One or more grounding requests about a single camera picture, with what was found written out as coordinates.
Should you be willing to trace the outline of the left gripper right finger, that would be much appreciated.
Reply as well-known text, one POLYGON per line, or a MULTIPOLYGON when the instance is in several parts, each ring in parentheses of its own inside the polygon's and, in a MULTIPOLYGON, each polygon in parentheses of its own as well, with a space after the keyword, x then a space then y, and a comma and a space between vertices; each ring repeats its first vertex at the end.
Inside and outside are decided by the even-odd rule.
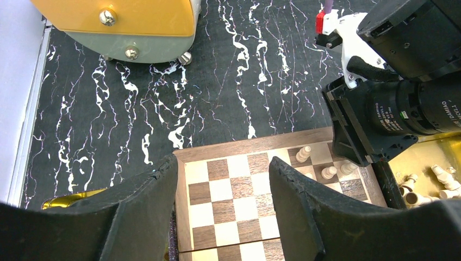
POLYGON ((270 188, 286 260, 460 260, 460 201, 398 210, 341 194, 274 157, 270 188))

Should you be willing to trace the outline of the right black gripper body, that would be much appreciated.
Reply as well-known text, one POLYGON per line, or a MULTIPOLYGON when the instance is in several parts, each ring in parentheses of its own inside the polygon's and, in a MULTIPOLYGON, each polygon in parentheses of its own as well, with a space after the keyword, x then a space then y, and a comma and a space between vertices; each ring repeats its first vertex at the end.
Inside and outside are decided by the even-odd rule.
POLYGON ((359 82, 343 78, 323 95, 333 124, 333 153, 358 166, 388 162, 419 137, 460 131, 460 74, 429 82, 359 82))

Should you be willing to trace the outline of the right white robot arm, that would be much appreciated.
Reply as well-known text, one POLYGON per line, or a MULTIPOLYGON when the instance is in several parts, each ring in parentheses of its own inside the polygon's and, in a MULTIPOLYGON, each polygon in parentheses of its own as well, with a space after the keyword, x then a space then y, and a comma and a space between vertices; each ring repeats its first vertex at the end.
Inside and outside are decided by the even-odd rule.
POLYGON ((345 16, 326 1, 315 30, 341 53, 342 76, 323 89, 336 156, 368 166, 460 132, 460 1, 380 1, 345 16))

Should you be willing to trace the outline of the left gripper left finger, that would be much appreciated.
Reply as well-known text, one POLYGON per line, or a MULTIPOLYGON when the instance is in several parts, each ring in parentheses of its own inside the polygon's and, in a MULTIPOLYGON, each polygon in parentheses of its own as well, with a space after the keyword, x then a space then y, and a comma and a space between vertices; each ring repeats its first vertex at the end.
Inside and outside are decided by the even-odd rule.
POLYGON ((66 208, 1 204, 1 260, 163 260, 177 182, 169 154, 66 208))

